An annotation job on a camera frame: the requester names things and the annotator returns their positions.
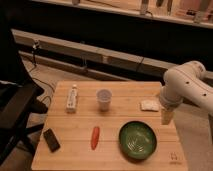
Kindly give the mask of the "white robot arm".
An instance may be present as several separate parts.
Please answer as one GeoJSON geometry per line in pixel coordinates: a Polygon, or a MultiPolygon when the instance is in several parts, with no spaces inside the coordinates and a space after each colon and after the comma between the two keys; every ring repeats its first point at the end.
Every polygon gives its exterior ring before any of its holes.
{"type": "Polygon", "coordinates": [[[186,98],[208,112],[210,131],[213,135],[213,87],[203,82],[206,69],[199,61],[190,61],[168,69],[163,76],[159,101],[163,107],[163,125],[173,118],[173,111],[186,98]]]}

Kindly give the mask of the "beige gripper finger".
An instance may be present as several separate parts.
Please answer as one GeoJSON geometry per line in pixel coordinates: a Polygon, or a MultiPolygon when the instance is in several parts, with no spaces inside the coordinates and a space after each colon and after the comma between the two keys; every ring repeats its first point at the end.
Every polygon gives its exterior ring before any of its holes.
{"type": "Polygon", "coordinates": [[[173,119],[174,112],[172,109],[163,108],[161,112],[161,123],[163,125],[168,125],[173,119]]]}

